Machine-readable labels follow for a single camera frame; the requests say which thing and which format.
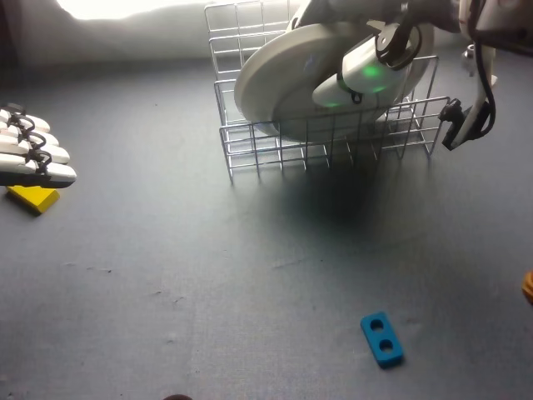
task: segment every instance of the blue block with two holes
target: blue block with two holes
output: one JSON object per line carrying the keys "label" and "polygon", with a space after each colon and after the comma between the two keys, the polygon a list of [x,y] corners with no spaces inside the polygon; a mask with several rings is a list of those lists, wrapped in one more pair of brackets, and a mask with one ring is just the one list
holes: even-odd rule
{"label": "blue block with two holes", "polygon": [[390,368],[403,361],[403,349],[384,312],[364,317],[361,320],[361,328],[377,365],[381,368]]}

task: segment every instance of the table surface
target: table surface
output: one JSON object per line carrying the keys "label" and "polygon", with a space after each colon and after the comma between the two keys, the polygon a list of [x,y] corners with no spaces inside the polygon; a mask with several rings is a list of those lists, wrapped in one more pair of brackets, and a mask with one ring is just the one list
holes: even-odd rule
{"label": "table surface", "polygon": [[[434,94],[471,103],[460,48]],[[494,131],[370,179],[236,175],[207,61],[25,75],[78,181],[41,217],[0,197],[0,397],[530,398],[531,60],[499,53]],[[359,322],[385,311],[401,367]]]}

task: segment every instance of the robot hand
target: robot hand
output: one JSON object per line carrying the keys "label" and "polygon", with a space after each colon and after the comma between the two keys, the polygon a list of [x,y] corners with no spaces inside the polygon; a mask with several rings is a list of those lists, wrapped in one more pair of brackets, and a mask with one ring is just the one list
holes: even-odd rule
{"label": "robot hand", "polygon": [[0,186],[66,188],[76,181],[69,161],[46,121],[16,104],[0,108]]}

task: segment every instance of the wire dish rack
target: wire dish rack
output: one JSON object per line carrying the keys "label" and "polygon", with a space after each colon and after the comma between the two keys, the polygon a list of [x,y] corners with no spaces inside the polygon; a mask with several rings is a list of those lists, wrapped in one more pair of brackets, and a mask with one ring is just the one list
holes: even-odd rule
{"label": "wire dish rack", "polygon": [[[392,150],[403,158],[407,148],[418,147],[430,157],[441,131],[439,111],[450,101],[449,97],[431,96],[437,56],[413,61],[429,63],[426,75],[411,93],[401,96],[402,102],[379,110],[381,117],[371,123],[361,123],[361,115],[368,110],[295,120],[305,124],[306,140],[294,142],[281,129],[277,136],[261,131],[263,124],[281,127],[280,122],[250,123],[239,113],[233,91],[242,66],[261,46],[285,32],[296,8],[290,0],[225,2],[205,8],[221,120],[219,133],[232,182],[234,171],[245,168],[255,168],[257,173],[272,165],[283,170],[296,164],[307,170],[313,163],[326,163],[330,168],[334,158],[348,160],[353,166],[363,148],[375,161],[385,151]],[[416,99],[415,92],[424,97]],[[311,140],[316,135],[321,140]]]}

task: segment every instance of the white plate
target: white plate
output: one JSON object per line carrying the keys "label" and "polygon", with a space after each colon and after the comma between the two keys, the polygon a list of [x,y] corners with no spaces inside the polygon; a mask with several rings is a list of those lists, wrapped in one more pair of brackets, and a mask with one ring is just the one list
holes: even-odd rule
{"label": "white plate", "polygon": [[[280,102],[291,93],[303,93],[302,106],[309,112],[314,88],[336,72],[346,51],[375,32],[375,28],[367,25],[338,22],[299,27],[284,33],[245,63],[235,84],[237,107],[252,123],[272,121]],[[262,130],[277,135],[270,124]]]}

